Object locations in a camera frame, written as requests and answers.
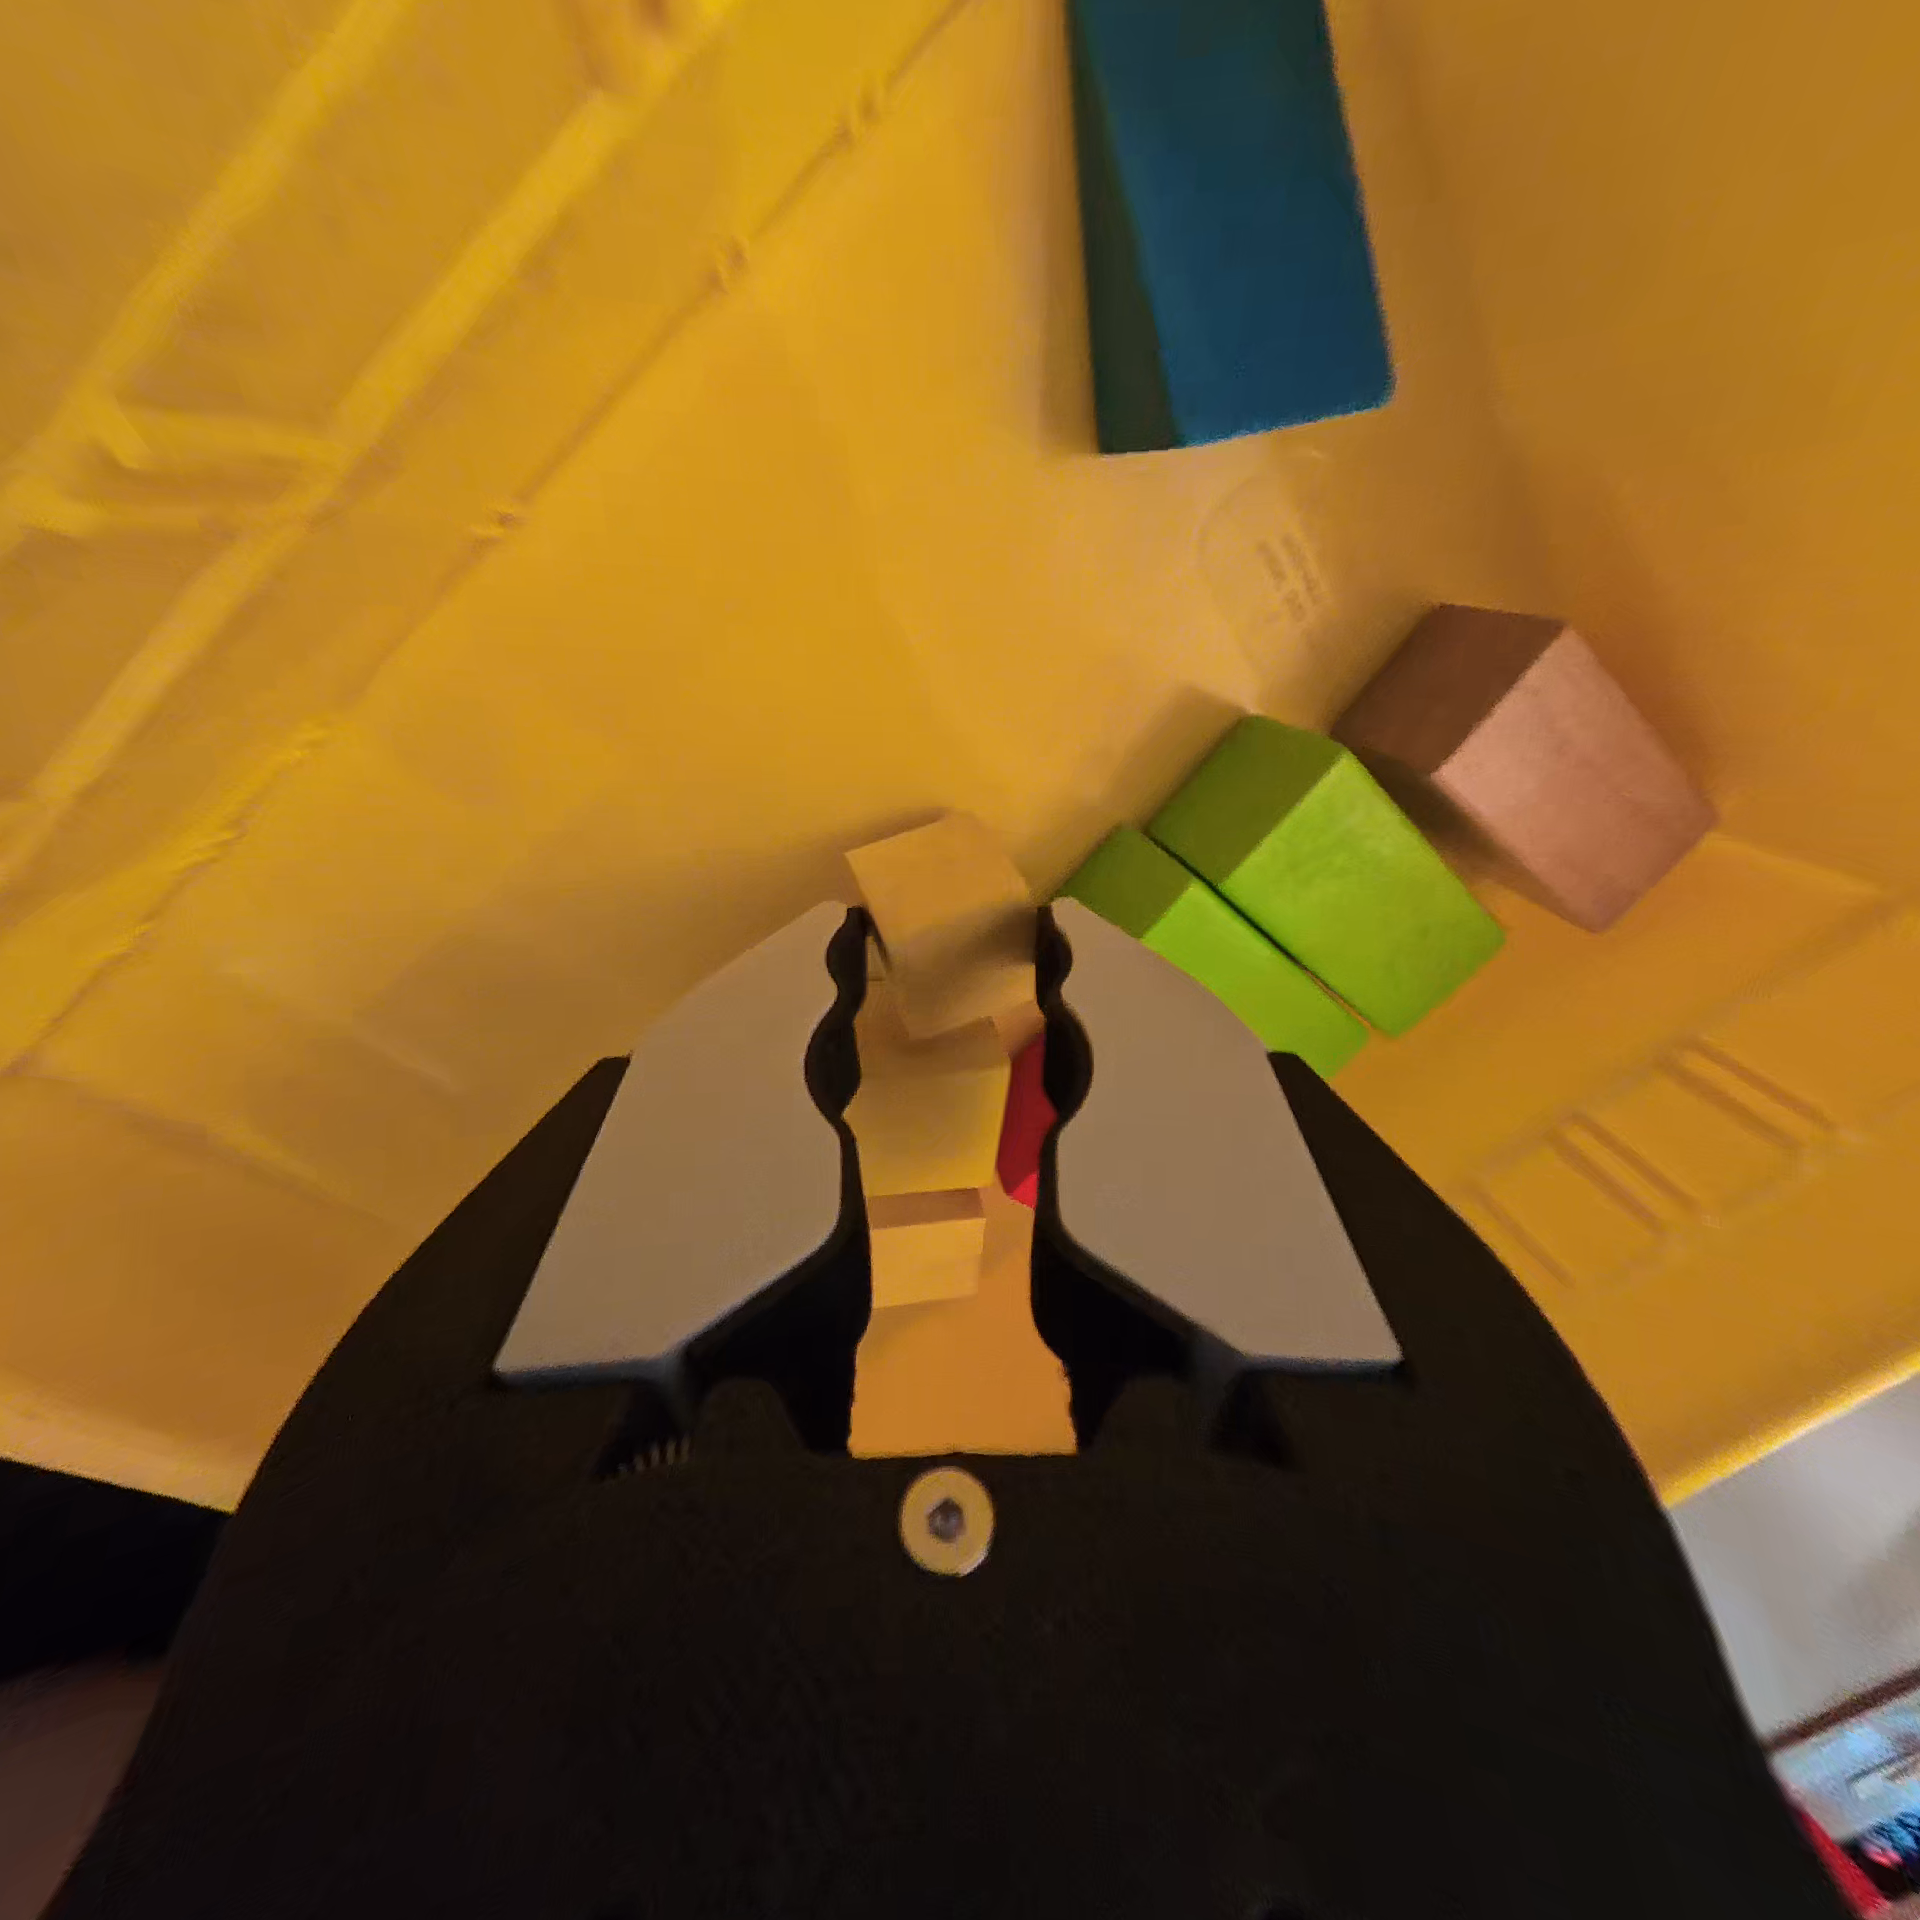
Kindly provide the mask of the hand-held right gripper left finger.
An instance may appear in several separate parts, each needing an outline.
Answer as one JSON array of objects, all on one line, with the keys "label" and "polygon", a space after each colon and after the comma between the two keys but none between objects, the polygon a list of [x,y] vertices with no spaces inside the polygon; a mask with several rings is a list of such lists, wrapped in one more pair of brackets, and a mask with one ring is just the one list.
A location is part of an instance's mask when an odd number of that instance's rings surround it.
[{"label": "hand-held right gripper left finger", "polygon": [[805,910],[653,1021],[612,1097],[493,1374],[631,1381],[691,1432],[767,1381],[809,1445],[845,1445],[872,1316],[849,1104],[869,988],[857,906]]}]

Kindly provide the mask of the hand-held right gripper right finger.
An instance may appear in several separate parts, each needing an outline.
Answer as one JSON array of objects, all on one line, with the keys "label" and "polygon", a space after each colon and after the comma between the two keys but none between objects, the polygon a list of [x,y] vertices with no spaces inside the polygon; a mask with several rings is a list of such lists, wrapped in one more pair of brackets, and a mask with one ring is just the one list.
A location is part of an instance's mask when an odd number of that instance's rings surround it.
[{"label": "hand-held right gripper right finger", "polygon": [[1212,1444],[1247,1380],[1392,1377],[1404,1344],[1263,1038],[1079,898],[1040,912],[1033,1318],[1095,1449],[1139,1381]]}]

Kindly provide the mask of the red wooden cube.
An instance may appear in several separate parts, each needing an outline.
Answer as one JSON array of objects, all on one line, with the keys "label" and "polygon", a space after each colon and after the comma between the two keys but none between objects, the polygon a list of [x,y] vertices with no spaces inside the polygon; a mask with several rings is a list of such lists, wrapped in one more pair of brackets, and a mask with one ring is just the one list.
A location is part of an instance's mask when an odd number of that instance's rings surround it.
[{"label": "red wooden cube", "polygon": [[1056,1110],[1047,1094],[1047,1038],[1028,1040],[1011,1060],[1004,1120],[996,1144],[996,1178],[1028,1212],[1040,1201],[1040,1160]]}]

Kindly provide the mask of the yellow wooden cube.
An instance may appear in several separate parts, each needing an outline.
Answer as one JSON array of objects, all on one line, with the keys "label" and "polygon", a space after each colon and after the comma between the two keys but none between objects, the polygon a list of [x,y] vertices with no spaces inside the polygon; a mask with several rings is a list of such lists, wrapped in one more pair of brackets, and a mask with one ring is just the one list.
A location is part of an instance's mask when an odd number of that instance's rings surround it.
[{"label": "yellow wooden cube", "polygon": [[912,1040],[1035,1000],[1037,906],[1001,840],[965,810],[845,853]]},{"label": "yellow wooden cube", "polygon": [[912,1040],[861,1021],[849,1126],[867,1198],[980,1190],[992,1181],[1011,1061],[992,1021]]},{"label": "yellow wooden cube", "polygon": [[988,1208],[980,1186],[867,1201],[869,1282],[879,1313],[960,1302],[984,1268]]}]

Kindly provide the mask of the green rectangular wooden block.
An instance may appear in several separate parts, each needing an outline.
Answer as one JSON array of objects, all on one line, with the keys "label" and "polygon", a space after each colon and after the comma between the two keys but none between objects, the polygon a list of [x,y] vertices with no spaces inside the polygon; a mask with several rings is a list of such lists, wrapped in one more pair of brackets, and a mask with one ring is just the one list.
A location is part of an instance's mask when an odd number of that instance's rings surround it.
[{"label": "green rectangular wooden block", "polygon": [[1112,829],[1061,892],[1223,1000],[1269,1053],[1332,1081],[1372,1030],[1215,886],[1137,826]]},{"label": "green rectangular wooden block", "polygon": [[1147,838],[1389,1038],[1504,946],[1493,912],[1349,746],[1269,714],[1239,718]]}]

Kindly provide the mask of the yellow plastic bin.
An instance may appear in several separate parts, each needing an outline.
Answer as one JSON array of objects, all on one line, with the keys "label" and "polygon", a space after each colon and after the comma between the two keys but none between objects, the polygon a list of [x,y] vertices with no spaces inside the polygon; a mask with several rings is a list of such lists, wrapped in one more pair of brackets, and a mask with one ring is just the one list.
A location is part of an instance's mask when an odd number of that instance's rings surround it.
[{"label": "yellow plastic bin", "polygon": [[1396,396],[1104,458],[1061,2],[4,5],[4,1449],[229,1504],[579,1070],[1427,604],[1721,810],[1343,1094],[1673,1500],[1919,1370],[1919,5],[1335,2]]}]

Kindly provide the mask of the natural wooden rectangular block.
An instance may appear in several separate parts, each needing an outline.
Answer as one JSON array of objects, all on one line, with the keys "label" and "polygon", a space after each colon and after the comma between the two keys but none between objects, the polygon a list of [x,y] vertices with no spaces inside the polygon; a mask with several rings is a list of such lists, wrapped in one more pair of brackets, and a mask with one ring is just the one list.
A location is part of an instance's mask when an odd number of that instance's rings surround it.
[{"label": "natural wooden rectangular block", "polygon": [[1589,933],[1719,826],[1719,808],[1564,620],[1437,605],[1332,724],[1444,852]]}]

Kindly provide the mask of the blue rectangular wooden block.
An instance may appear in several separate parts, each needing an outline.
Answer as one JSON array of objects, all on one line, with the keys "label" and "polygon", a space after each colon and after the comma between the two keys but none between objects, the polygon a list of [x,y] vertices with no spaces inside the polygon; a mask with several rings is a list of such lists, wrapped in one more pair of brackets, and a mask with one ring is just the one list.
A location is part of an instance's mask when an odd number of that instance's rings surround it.
[{"label": "blue rectangular wooden block", "polygon": [[1071,2],[1097,446],[1219,446],[1396,396],[1323,2]]}]

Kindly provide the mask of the person's right forearm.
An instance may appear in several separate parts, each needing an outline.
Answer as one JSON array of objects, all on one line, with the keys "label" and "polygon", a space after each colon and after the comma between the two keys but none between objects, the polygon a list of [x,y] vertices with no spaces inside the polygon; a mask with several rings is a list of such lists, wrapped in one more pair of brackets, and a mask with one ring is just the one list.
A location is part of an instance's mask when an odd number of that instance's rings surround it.
[{"label": "person's right forearm", "polygon": [[4,1918],[41,1918],[147,1728],[160,1665],[43,1668],[4,1685]]}]

